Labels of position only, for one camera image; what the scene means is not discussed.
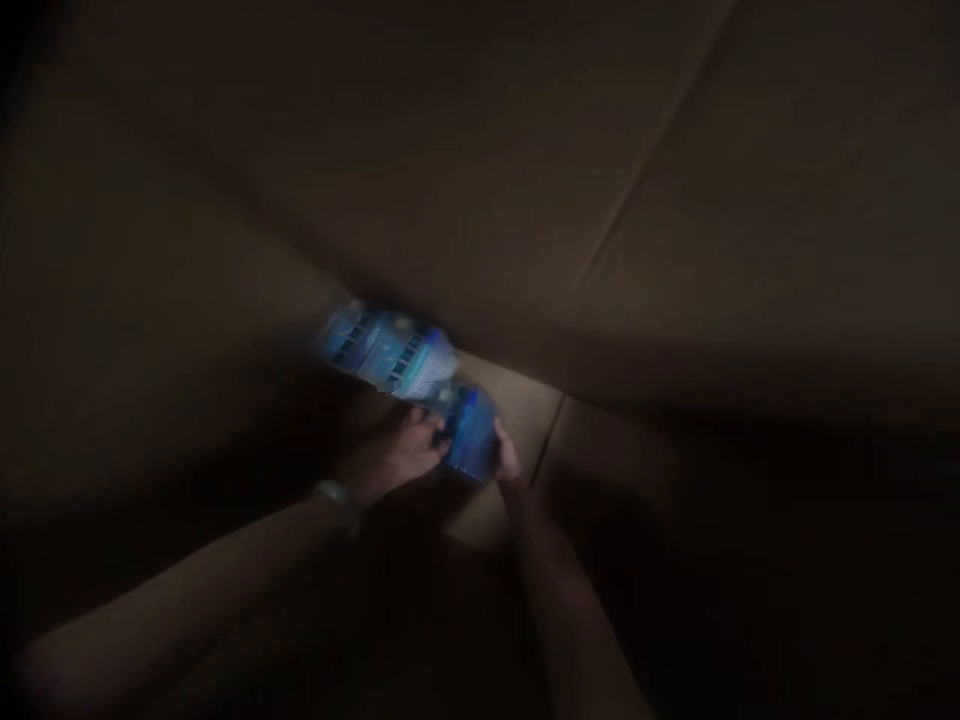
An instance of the cardboard seam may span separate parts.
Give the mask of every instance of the cardboard seam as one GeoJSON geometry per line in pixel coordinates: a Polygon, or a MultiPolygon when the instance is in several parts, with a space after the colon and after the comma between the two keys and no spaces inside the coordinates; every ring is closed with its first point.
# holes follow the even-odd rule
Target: cardboard seam
{"type": "Polygon", "coordinates": [[[636,189],[643,180],[647,167],[650,164],[650,160],[660,148],[660,145],[663,143],[663,139],[667,136],[667,133],[669,133],[670,128],[673,127],[677,115],[679,115],[683,105],[690,97],[690,94],[697,84],[697,81],[703,77],[704,70],[710,63],[710,59],[719,46],[721,39],[727,33],[727,29],[730,26],[730,19],[734,10],[740,5],[740,2],[741,0],[727,0],[726,4],[720,11],[719,18],[716,21],[713,32],[707,33],[706,38],[701,45],[700,51],[695,53],[696,59],[689,63],[685,72],[681,74],[680,80],[676,85],[677,89],[671,98],[671,102],[661,116],[660,123],[655,129],[653,142],[647,146],[648,149],[645,152],[641,150],[640,156],[634,163],[633,170],[630,172],[627,178],[627,182],[624,184],[622,191],[614,201],[613,207],[601,226],[601,230],[597,235],[597,239],[594,242],[593,247],[590,249],[590,253],[587,255],[587,259],[584,261],[580,272],[577,274],[577,279],[574,283],[575,291],[582,289],[588,284],[595,274],[595,270],[603,260],[604,255],[606,255],[607,250],[610,247],[610,241],[613,237],[613,233],[620,225],[620,221],[623,219],[623,215],[626,212],[627,205],[633,198],[636,189]]]}

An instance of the blue box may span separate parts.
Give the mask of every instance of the blue box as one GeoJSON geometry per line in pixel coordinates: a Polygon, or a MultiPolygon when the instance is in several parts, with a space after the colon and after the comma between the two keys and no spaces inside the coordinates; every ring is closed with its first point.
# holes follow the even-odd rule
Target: blue box
{"type": "Polygon", "coordinates": [[[324,328],[320,357],[351,375],[363,365],[383,329],[384,313],[353,300],[337,308],[324,328]]]}
{"type": "Polygon", "coordinates": [[[442,330],[400,313],[378,318],[378,332],[357,374],[382,392],[425,401],[457,370],[457,355],[442,330]]]}
{"type": "Polygon", "coordinates": [[[439,384],[428,405],[443,417],[443,436],[452,441],[444,464],[471,482],[486,483],[497,463],[498,440],[493,427],[497,407],[493,400],[482,388],[453,380],[439,384]]]}

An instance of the wrist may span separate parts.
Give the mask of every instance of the wrist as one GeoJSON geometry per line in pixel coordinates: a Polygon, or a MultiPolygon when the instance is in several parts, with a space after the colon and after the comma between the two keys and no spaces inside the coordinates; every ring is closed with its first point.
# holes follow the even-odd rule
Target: wrist
{"type": "Polygon", "coordinates": [[[389,467],[377,464],[342,478],[344,487],[362,510],[366,510],[382,498],[391,487],[389,467]]]}

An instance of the brown cardboard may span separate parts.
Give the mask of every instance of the brown cardboard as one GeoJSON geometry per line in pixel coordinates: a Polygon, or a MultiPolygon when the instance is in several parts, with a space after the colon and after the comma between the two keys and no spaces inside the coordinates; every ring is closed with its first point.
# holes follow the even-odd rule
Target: brown cardboard
{"type": "Polygon", "coordinates": [[[472,352],[628,409],[946,429],[952,28],[871,7],[95,3],[62,38],[472,352]]]}
{"type": "Polygon", "coordinates": [[[82,88],[38,74],[5,168],[16,519],[137,495],[233,437],[304,380],[336,287],[82,88]]]}

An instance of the finger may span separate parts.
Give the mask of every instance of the finger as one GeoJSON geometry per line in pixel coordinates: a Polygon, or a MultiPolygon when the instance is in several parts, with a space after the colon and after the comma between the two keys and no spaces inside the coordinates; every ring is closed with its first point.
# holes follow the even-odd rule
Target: finger
{"type": "Polygon", "coordinates": [[[426,419],[424,419],[423,421],[423,424],[428,427],[432,427],[436,432],[443,432],[443,428],[445,425],[445,423],[443,422],[443,417],[438,413],[434,413],[434,412],[427,415],[426,419]]]}
{"type": "Polygon", "coordinates": [[[403,426],[407,428],[411,425],[416,425],[418,422],[423,420],[423,416],[426,414],[426,412],[427,411],[423,408],[410,408],[410,412],[408,412],[407,416],[403,419],[403,426]]]}
{"type": "Polygon", "coordinates": [[[500,442],[513,442],[503,427],[503,420],[500,419],[499,415],[493,419],[493,429],[497,433],[497,437],[500,438],[500,442]]]}

